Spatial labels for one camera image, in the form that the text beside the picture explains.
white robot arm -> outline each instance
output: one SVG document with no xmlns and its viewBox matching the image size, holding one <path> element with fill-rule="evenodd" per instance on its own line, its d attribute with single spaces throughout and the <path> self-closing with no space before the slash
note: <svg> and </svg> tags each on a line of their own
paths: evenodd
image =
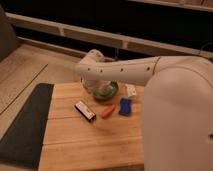
<svg viewBox="0 0 213 171">
<path fill-rule="evenodd" d="M 145 171 L 213 170 L 213 65 L 196 56 L 104 63 L 90 51 L 76 72 L 90 80 L 145 85 Z"/>
</svg>

cable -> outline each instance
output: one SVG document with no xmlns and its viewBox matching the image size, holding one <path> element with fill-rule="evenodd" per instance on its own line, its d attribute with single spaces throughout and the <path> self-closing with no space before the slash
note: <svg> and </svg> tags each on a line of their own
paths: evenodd
<svg viewBox="0 0 213 171">
<path fill-rule="evenodd" d="M 202 56 L 201 53 L 202 53 L 203 49 L 206 48 L 206 47 L 209 46 L 209 45 L 213 45 L 213 41 L 208 42 L 208 43 L 205 43 L 203 46 L 201 46 L 198 55 L 199 55 L 199 56 Z"/>
</svg>

red object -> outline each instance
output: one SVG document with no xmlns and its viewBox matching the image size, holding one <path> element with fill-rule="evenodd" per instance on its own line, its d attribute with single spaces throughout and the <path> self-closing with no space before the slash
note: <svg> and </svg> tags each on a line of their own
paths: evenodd
<svg viewBox="0 0 213 171">
<path fill-rule="evenodd" d="M 101 113 L 101 117 L 103 119 L 107 118 L 116 108 L 115 104 L 112 104 L 110 106 L 108 106 L 102 113 Z"/>
</svg>

blue sponge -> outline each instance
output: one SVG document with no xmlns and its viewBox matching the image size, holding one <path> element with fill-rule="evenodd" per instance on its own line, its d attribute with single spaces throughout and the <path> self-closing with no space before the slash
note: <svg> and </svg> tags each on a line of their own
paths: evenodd
<svg viewBox="0 0 213 171">
<path fill-rule="evenodd" d="M 122 98 L 120 100 L 120 115 L 129 116 L 131 113 L 131 100 Z"/>
</svg>

black wall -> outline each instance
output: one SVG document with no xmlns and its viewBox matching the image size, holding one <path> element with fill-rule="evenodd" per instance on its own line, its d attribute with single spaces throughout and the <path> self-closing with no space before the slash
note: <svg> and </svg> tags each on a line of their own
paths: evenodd
<svg viewBox="0 0 213 171">
<path fill-rule="evenodd" d="M 1 0 L 0 3 L 11 13 L 196 49 L 213 41 L 210 12 L 126 0 Z"/>
</svg>

